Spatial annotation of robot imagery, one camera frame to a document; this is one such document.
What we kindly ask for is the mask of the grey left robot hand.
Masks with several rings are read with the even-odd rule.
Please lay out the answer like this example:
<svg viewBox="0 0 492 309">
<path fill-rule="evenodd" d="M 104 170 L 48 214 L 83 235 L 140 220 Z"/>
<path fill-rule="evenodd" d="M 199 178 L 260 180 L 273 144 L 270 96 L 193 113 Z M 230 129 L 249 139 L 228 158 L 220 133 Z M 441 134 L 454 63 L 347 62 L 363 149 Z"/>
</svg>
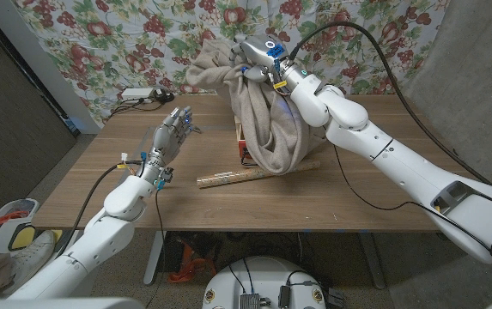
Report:
<svg viewBox="0 0 492 309">
<path fill-rule="evenodd" d="M 140 175 L 141 179 L 153 183 L 160 177 L 161 170 L 176 158 L 185 139 L 194 131 L 191 107 L 176 107 L 156 127 L 153 144 L 147 155 Z"/>
</svg>

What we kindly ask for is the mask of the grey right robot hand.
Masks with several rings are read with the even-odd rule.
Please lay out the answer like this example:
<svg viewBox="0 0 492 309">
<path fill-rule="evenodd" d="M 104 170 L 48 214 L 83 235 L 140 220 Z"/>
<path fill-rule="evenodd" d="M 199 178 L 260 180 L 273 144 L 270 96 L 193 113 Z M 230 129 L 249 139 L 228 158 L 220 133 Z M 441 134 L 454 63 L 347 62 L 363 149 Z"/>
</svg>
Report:
<svg viewBox="0 0 492 309">
<path fill-rule="evenodd" d="M 230 48 L 229 63 L 238 65 L 242 75 L 258 83 L 268 83 L 284 96 L 308 76 L 290 58 L 283 42 L 274 35 L 237 35 Z"/>
</svg>

